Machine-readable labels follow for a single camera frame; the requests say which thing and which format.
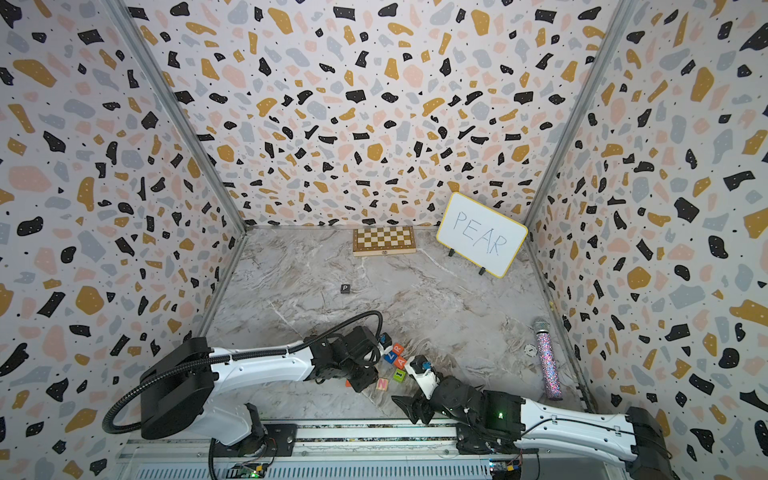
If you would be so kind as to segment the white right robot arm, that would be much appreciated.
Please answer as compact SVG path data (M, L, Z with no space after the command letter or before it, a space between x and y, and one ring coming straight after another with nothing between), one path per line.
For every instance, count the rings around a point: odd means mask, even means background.
M427 425L437 414L455 421L462 454L555 450L621 467L632 479L674 477L662 429L643 408L592 414L482 390L431 370L414 378L419 390L393 402L414 424Z

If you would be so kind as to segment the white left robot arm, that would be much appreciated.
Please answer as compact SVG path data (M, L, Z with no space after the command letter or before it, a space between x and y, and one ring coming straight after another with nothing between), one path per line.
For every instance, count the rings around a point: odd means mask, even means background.
M203 337L177 347L145 374L142 381L196 360L225 356L223 363L193 367L159 380L140 394L141 437L159 440L183 431L208 435L226 446L248 437L263 438L257 408L224 398L230 391L274 382L347 381L361 392L378 380L376 365L392 351L386 333L365 326L349 333L310 336L281 347L238 350L212 348Z

